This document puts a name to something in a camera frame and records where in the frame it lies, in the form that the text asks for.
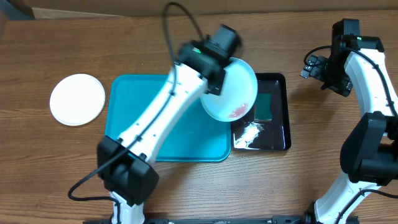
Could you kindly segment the light blue round plate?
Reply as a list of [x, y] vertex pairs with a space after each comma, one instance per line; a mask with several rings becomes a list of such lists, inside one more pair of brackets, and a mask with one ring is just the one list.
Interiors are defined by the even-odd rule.
[[252, 67], [240, 58], [231, 57], [221, 93], [205, 94], [201, 103], [205, 111], [222, 122], [236, 121], [245, 116], [254, 105], [258, 92], [257, 78]]

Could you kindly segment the green dish sponge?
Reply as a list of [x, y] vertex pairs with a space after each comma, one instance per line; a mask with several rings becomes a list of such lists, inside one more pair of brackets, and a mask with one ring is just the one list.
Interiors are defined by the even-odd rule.
[[254, 103], [254, 118], [259, 121], [272, 120], [271, 103], [271, 94], [258, 93]]

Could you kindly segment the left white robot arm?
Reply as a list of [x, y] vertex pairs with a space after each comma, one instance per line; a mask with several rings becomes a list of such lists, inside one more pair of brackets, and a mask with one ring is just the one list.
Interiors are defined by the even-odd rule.
[[97, 174], [114, 203], [111, 223], [143, 223], [143, 203], [159, 175], [153, 168], [159, 149], [187, 108], [204, 94], [218, 96], [225, 67], [240, 46], [218, 40], [184, 44], [159, 93], [117, 140], [98, 144]]

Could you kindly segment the white round plate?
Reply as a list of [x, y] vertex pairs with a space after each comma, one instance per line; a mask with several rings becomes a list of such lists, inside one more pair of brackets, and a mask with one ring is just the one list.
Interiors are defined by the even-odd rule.
[[61, 80], [53, 89], [49, 106], [53, 117], [67, 126], [93, 121], [103, 110], [106, 93], [95, 77], [78, 73]]

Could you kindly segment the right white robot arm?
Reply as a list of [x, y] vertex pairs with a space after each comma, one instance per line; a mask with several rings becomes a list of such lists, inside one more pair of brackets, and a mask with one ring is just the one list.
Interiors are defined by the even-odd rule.
[[341, 174], [302, 223], [357, 223], [350, 214], [368, 195], [394, 197], [380, 188], [397, 179], [397, 94], [380, 38], [338, 34], [328, 48], [329, 58], [306, 54], [301, 76], [339, 94], [354, 90], [361, 119], [341, 147]]

